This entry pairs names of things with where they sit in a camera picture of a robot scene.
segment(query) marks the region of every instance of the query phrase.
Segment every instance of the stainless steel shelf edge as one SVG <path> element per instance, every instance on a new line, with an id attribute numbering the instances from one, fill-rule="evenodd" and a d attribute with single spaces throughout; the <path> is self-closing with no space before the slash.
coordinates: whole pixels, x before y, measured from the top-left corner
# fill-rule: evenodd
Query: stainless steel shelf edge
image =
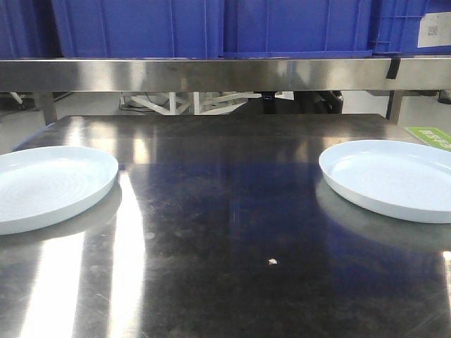
<path id="1" fill-rule="evenodd" d="M 451 88 L 451 58 L 0 61 L 0 92 L 221 92 Z"/>

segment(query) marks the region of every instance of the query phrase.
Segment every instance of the blue storage bin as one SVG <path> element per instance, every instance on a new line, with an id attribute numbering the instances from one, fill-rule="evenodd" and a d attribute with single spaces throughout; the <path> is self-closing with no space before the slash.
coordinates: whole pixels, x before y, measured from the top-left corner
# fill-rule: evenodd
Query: blue storage bin
<path id="1" fill-rule="evenodd" d="M 60 55 L 50 0 L 0 0 L 0 58 Z"/>
<path id="2" fill-rule="evenodd" d="M 52 0 L 68 58 L 218 58 L 224 0 Z"/>
<path id="3" fill-rule="evenodd" d="M 371 0 L 227 0 L 225 11 L 226 57 L 371 55 Z"/>
<path id="4" fill-rule="evenodd" d="M 373 0 L 375 54 L 451 54 L 450 0 Z"/>

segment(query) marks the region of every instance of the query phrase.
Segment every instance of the table leg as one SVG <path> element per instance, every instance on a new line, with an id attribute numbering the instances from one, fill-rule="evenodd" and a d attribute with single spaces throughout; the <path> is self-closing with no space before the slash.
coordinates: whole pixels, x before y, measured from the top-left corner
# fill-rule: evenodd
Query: table leg
<path id="1" fill-rule="evenodd" d="M 388 99 L 388 107 L 387 107 L 387 120 L 395 123 L 397 125 L 398 120 L 400 119 L 400 111 L 402 104 L 402 97 L 404 96 L 403 90 L 392 90 L 390 91 L 390 96 Z"/>
<path id="2" fill-rule="evenodd" d="M 36 107 L 42 109 L 44 113 L 45 125 L 56 122 L 58 117 L 56 116 L 55 100 L 52 92 L 35 92 Z"/>

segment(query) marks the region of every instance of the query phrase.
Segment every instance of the metal tabletop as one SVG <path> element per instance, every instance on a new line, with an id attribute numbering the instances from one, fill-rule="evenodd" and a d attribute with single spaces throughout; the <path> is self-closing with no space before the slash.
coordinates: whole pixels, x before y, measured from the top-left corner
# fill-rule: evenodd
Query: metal tabletop
<path id="1" fill-rule="evenodd" d="M 0 237 L 0 336 L 451 337 L 450 225 L 332 192 L 319 154 L 353 139 L 416 141 L 378 115 L 58 121 L 18 149 L 103 149 L 118 184 Z"/>

